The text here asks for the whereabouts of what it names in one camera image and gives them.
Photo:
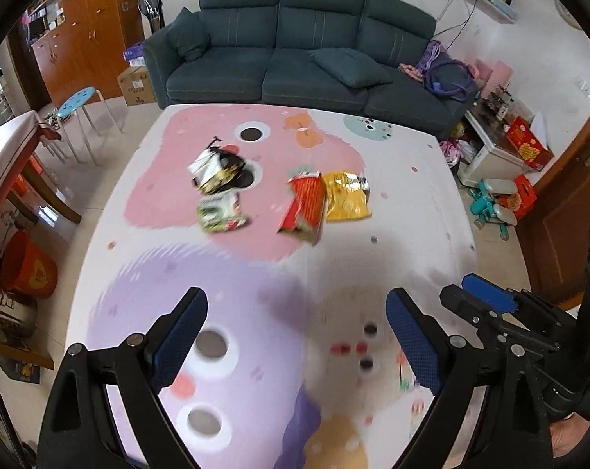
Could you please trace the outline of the person right hand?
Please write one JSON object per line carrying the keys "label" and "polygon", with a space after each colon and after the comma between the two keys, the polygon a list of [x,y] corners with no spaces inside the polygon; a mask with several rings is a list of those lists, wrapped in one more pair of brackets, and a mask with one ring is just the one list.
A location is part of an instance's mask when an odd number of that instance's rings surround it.
{"label": "person right hand", "polygon": [[576,413],[551,424],[549,432],[551,432],[552,456],[563,457],[574,450],[589,428],[590,422]]}

